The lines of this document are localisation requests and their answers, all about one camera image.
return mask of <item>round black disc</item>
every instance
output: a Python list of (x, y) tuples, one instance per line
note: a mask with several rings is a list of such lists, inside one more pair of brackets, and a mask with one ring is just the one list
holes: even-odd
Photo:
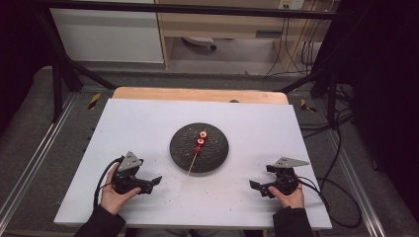
[(228, 141), (224, 133), (207, 123), (191, 123), (180, 128), (170, 141), (170, 154), (175, 163), (189, 171), (195, 155), (200, 132), (207, 130), (208, 139), (195, 158), (191, 173), (205, 173), (218, 168), (228, 155)]

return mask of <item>cabinet door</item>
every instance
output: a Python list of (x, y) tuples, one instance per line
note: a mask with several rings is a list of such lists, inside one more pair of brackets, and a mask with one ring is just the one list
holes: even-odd
[[(154, 3), (153, 0), (118, 2)], [(74, 60), (163, 62), (155, 13), (66, 9), (51, 12), (64, 47)]]

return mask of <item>white table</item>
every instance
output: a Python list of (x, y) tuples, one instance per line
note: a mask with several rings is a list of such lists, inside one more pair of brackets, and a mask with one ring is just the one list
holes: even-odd
[[(218, 169), (191, 175), (184, 186), (186, 172), (172, 160), (169, 144), (179, 128), (193, 122), (221, 129), (229, 153)], [(309, 161), (292, 106), (111, 99), (54, 222), (86, 222), (101, 174), (128, 151), (144, 159), (138, 178), (163, 176), (151, 195), (134, 197), (120, 212), (127, 227), (138, 228), (273, 228), (280, 203), (250, 189), (249, 180), (274, 181), (265, 166), (282, 156)], [(317, 185), (310, 165), (294, 169)], [(319, 196), (303, 190), (311, 227), (331, 228)]]

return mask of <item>hand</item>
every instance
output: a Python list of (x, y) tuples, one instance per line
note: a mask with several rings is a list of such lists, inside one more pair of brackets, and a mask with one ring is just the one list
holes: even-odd
[(304, 208), (304, 194), (302, 193), (302, 184), (298, 183), (296, 190), (288, 195), (285, 196), (275, 187), (268, 187), (271, 194), (273, 194), (277, 199), (280, 200), (281, 205), (283, 207), (291, 207), (291, 208)]
[[(115, 164), (111, 171), (108, 173), (106, 184), (111, 183), (112, 177), (117, 171), (119, 164), (120, 163)], [(124, 195), (120, 195), (112, 188), (112, 185), (106, 185), (102, 189), (101, 206), (112, 215), (117, 215), (121, 208), (123, 208), (124, 204), (129, 199), (135, 197), (140, 191), (141, 188), (135, 188)]]

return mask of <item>person's left hand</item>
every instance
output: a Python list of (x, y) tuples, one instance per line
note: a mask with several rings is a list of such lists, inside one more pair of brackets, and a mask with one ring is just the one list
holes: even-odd
[[(120, 163), (115, 164), (111, 171), (108, 173), (106, 184), (111, 183), (112, 177), (117, 171), (119, 164)], [(135, 188), (124, 195), (120, 195), (112, 188), (112, 185), (106, 185), (102, 189), (101, 206), (112, 215), (117, 215), (121, 208), (123, 208), (124, 204), (129, 199), (135, 197), (140, 191), (141, 188)]]

